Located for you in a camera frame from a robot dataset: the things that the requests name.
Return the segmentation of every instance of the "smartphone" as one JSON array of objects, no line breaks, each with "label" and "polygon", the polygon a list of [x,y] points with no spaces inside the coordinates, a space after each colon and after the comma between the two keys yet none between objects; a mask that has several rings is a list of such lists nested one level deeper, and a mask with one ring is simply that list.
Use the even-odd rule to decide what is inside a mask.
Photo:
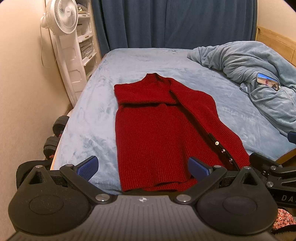
[{"label": "smartphone", "polygon": [[262,74],[262,73],[257,74],[257,82],[259,84],[269,86],[276,91],[279,90],[279,82],[267,75]]}]

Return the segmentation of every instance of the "curtain fold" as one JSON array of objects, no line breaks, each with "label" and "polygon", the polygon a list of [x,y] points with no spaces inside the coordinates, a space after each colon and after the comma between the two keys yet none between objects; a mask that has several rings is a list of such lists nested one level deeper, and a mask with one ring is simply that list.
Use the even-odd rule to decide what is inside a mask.
[{"label": "curtain fold", "polygon": [[254,40],[257,0],[92,0],[101,54]]}]

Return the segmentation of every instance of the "white fan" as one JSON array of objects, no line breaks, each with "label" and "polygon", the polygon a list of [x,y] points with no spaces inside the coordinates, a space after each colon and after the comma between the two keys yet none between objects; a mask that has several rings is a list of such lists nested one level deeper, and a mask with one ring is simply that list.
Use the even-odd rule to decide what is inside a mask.
[{"label": "white fan", "polygon": [[78,9],[75,0],[50,0],[41,18],[41,27],[55,35],[72,33],[77,26]]}]

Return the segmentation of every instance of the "wooden bed frame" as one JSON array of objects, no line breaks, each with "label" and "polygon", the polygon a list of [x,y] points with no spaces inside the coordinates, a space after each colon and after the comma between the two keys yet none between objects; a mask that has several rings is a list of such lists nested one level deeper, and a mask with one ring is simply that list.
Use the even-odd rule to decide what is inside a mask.
[{"label": "wooden bed frame", "polygon": [[[289,61],[291,64],[296,66],[296,42],[292,41],[291,39],[282,36],[276,32],[273,32],[269,29],[257,26],[256,31],[256,41],[260,41],[267,45],[268,47],[272,48],[276,52],[278,52],[281,56],[283,56],[287,61]],[[292,151],[286,153],[285,155],[281,156],[277,162],[279,164],[283,164],[284,162],[288,161],[289,159],[296,156],[296,148]],[[54,157],[51,165],[51,170],[53,170],[53,166],[55,163]]]}]

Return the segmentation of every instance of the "ribbed knit fabric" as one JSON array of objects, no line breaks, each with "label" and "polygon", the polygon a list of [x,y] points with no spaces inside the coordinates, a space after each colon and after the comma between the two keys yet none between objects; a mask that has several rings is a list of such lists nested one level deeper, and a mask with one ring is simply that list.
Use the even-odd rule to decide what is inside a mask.
[{"label": "ribbed knit fabric", "polygon": [[249,165],[240,138],[219,119],[213,98],[172,78],[147,74],[132,84],[114,86],[118,170],[123,191],[183,191],[196,180],[187,160],[225,166],[211,133],[241,168]]}]

